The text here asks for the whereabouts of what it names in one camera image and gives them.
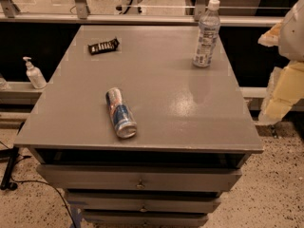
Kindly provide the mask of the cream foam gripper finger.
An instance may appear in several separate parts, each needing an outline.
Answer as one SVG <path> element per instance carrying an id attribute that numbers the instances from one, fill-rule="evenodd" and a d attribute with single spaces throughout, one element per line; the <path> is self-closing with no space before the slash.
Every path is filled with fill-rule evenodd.
<path id="1" fill-rule="evenodd" d="M 304 62 L 290 61 L 284 68 L 275 66 L 258 115 L 260 124 L 276 124 L 304 98 Z"/>

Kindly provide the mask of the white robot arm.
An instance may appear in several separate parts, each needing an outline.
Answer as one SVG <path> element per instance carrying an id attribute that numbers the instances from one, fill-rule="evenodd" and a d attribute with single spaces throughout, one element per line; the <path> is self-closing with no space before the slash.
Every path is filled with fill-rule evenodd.
<path id="1" fill-rule="evenodd" d="M 258 115 L 260 124 L 276 124 L 304 98 L 304 0 L 298 0 L 258 42 L 265 47 L 278 46 L 278 53 L 289 60 L 284 68 L 275 67 L 271 73 Z"/>

